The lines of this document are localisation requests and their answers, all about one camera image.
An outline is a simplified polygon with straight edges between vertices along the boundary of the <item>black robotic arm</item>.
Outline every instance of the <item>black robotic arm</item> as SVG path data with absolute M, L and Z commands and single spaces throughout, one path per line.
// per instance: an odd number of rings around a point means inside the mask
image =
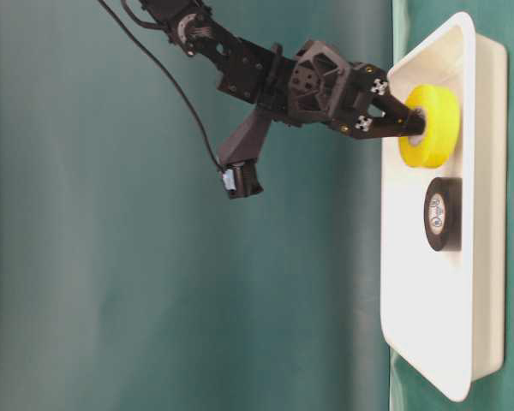
M 218 150 L 232 199 L 263 191 L 255 164 L 272 121 L 295 127 L 321 122 L 356 139 L 424 131 L 422 114 L 391 95 L 386 72 L 373 64 L 347 62 L 320 41 L 308 41 L 289 59 L 280 45 L 268 50 L 234 36 L 201 0 L 140 0 L 154 22 L 141 21 L 127 1 L 123 7 L 137 24 L 165 32 L 188 57 L 211 60 L 222 73 L 219 91 L 255 105 Z M 382 116 L 369 114 L 372 106 Z

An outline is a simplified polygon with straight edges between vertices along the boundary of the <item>teal curtain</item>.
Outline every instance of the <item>teal curtain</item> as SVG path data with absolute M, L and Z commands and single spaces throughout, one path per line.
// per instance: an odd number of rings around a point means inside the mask
M 391 64 L 390 1 L 210 4 L 290 56 L 323 39 Z M 251 108 L 133 29 L 217 146 Z M 259 173 L 261 196 L 226 199 L 96 1 L 0 0 L 0 411 L 387 409 L 380 143 L 276 124 Z

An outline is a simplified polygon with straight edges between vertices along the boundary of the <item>yellow roll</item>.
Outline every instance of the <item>yellow roll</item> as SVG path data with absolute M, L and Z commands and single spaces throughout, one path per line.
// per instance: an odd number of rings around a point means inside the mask
M 440 167 L 452 155 L 459 136 L 457 96 L 445 87 L 425 84 L 416 87 L 405 104 L 423 110 L 426 127 L 421 139 L 399 139 L 404 162 L 409 167 Z

